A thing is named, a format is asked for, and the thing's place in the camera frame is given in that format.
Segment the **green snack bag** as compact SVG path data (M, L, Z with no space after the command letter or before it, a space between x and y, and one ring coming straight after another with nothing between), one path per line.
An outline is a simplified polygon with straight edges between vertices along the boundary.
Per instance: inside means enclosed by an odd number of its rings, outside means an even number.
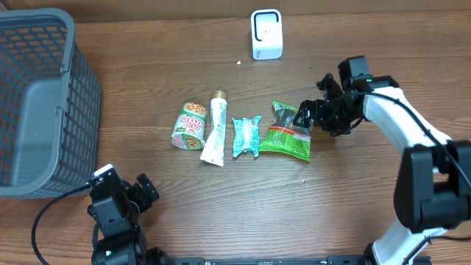
M304 161L311 160L312 128L293 123L298 108L273 101L274 119L266 137L259 145L260 152L281 152Z

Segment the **green tissue pack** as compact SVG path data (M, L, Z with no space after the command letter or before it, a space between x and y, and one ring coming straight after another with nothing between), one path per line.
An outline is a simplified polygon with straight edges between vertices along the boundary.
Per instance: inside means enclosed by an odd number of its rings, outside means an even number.
M252 152L254 158L259 156L259 124L261 116L255 116L251 119L233 118L235 137L233 140L233 157L237 158L241 153Z

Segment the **cup noodles container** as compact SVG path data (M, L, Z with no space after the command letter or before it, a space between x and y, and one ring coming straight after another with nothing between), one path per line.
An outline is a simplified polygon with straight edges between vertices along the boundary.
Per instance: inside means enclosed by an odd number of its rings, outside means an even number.
M187 150L202 149L205 145L206 115L203 106L193 102L185 103L171 134L173 145Z

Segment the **white tube gold cap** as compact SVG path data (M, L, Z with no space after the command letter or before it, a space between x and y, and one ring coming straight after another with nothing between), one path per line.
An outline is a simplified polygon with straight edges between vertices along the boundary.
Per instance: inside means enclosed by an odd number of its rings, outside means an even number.
M211 131L200 160L223 167L227 126L227 95L224 91L214 91L211 94L210 122Z

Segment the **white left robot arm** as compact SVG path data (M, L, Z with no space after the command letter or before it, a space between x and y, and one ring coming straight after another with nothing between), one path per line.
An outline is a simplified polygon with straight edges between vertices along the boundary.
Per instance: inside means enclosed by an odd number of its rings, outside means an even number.
M89 215L96 221L92 235L93 265L172 265L159 247L148 248L141 228L141 214L152 207L159 194L145 174L130 185L116 172L91 180Z

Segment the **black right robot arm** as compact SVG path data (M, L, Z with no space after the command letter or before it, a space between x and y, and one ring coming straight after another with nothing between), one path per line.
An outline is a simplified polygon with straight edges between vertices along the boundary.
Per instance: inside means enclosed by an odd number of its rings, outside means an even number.
M419 254L433 241L458 241L449 230L470 220L470 142L454 141L408 102L389 75L371 74L365 56L338 65L316 86L323 99L300 104L293 124L321 127L336 137L362 121L375 124L400 153L394 188L396 218L355 264L429 264Z

